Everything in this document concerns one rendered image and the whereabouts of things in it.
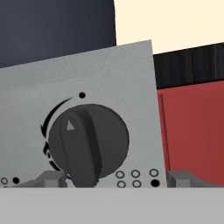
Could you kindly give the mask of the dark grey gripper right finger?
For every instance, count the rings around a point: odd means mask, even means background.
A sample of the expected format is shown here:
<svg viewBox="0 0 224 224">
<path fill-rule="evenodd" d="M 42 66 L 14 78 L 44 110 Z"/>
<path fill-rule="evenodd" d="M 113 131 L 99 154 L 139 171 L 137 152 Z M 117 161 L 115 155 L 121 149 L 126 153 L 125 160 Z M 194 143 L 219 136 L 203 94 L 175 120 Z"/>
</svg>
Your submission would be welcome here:
<svg viewBox="0 0 224 224">
<path fill-rule="evenodd" d="M 168 187 L 217 187 L 215 184 L 206 182 L 192 175 L 189 171 L 167 171 L 166 172 Z"/>
</svg>

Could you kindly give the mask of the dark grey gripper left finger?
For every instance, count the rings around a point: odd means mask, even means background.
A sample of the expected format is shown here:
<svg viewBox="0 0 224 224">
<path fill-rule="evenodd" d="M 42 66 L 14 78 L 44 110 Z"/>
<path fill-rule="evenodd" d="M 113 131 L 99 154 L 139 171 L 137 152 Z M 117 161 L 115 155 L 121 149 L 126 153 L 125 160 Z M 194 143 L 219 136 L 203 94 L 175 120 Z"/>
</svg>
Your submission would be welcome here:
<svg viewBox="0 0 224 224">
<path fill-rule="evenodd" d="M 13 188 L 51 188 L 51 187 L 67 187 L 67 175 L 63 171 L 44 171 L 37 178 L 29 180 Z"/>
</svg>

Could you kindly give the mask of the black stove knob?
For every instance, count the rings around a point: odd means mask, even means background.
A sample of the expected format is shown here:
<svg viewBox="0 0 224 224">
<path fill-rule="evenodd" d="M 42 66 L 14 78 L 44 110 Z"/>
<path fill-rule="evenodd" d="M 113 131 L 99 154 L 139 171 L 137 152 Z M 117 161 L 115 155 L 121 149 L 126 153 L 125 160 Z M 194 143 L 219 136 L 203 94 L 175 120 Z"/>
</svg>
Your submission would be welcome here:
<svg viewBox="0 0 224 224">
<path fill-rule="evenodd" d="M 116 112 L 84 104 L 66 110 L 54 121 L 48 143 L 56 165 L 74 186 L 93 187 L 123 164 L 130 140 Z"/>
</svg>

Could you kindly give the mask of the grey stove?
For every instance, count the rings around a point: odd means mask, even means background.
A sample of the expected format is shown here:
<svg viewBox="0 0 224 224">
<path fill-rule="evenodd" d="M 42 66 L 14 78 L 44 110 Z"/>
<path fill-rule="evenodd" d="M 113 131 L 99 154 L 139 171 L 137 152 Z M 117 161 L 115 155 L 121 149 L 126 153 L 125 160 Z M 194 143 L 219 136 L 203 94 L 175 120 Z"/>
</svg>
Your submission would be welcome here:
<svg viewBox="0 0 224 224">
<path fill-rule="evenodd" d="M 151 42 L 117 44 L 114 0 L 0 0 L 0 187 L 62 171 L 49 131 L 84 104 L 129 132 L 124 162 L 93 187 L 165 186 Z"/>
</svg>

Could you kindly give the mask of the red cupboard front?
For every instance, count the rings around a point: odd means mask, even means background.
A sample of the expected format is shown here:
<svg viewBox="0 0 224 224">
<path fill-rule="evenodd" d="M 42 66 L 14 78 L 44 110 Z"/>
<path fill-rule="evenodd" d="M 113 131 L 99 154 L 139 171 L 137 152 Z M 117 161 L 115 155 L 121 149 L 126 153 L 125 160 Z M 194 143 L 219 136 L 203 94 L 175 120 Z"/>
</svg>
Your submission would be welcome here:
<svg viewBox="0 0 224 224">
<path fill-rule="evenodd" d="M 224 80 L 157 94 L 165 169 L 224 186 Z"/>
</svg>

